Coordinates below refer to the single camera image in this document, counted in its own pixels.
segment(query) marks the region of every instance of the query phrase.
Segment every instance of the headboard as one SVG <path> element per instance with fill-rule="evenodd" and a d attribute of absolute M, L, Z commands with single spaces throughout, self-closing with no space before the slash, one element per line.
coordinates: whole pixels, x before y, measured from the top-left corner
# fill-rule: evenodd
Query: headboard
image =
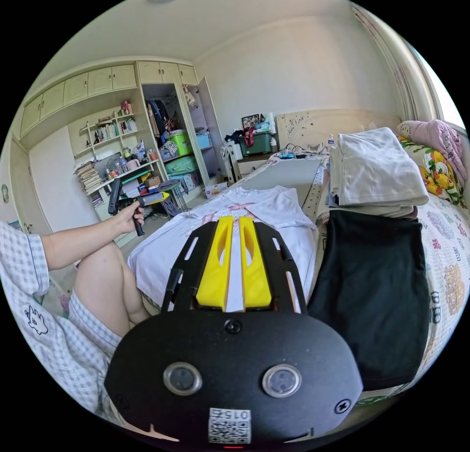
<path fill-rule="evenodd" d="M 330 135 L 336 141 L 338 134 L 359 133 L 368 129 L 389 127 L 395 131 L 401 123 L 398 116 L 367 110 L 310 110 L 276 116 L 279 145 L 288 144 L 306 148 L 324 143 Z"/>

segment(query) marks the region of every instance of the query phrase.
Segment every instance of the cartoon pillowcase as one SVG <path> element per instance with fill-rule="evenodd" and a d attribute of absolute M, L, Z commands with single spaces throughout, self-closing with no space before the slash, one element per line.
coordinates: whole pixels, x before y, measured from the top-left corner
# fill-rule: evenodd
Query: cartoon pillowcase
<path fill-rule="evenodd" d="M 465 207 L 455 172 L 443 155 L 425 145 L 418 145 L 407 138 L 398 136 L 403 149 L 418 165 L 421 177 L 429 193 L 452 204 Z"/>

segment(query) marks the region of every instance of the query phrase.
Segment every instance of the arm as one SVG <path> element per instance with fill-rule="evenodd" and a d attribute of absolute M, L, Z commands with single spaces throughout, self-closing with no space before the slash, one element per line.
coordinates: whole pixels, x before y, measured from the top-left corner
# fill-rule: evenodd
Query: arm
<path fill-rule="evenodd" d="M 143 209 L 136 201 L 118 215 L 98 224 L 61 230 L 41 237 L 49 271 L 65 268 L 134 230 L 134 219 L 143 224 Z"/>

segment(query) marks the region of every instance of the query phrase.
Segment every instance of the ceiling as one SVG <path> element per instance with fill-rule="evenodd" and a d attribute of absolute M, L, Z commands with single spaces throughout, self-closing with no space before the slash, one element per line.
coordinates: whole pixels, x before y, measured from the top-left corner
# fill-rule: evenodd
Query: ceiling
<path fill-rule="evenodd" d="M 166 5 L 125 0 L 71 38 L 31 90 L 56 75 L 103 59 L 158 56 L 194 62 L 243 32 L 305 16 L 351 18 L 352 13 L 347 0 L 176 0 Z"/>

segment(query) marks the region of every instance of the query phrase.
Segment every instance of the gray ironing pad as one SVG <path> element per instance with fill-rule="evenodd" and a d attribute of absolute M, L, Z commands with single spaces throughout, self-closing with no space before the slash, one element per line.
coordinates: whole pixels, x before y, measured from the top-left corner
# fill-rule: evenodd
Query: gray ironing pad
<path fill-rule="evenodd" d="M 237 183 L 232 187 L 241 186 L 243 189 L 271 189 L 274 186 L 295 188 L 302 207 L 307 199 L 315 175 L 320 167 L 321 160 L 308 160 L 306 158 L 289 158 L 271 165 L 263 172 L 244 183 Z"/>

